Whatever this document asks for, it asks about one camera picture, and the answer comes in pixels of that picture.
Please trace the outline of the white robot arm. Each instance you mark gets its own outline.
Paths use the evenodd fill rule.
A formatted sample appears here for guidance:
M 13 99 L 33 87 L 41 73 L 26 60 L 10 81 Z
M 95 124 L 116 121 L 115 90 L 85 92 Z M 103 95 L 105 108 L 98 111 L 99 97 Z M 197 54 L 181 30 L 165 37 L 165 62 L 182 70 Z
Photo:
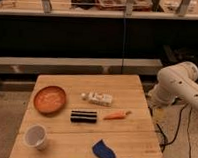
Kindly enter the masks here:
M 190 61 L 170 65 L 157 73 L 157 84 L 150 90 L 150 103 L 157 108 L 181 98 L 198 112 L 198 67 Z

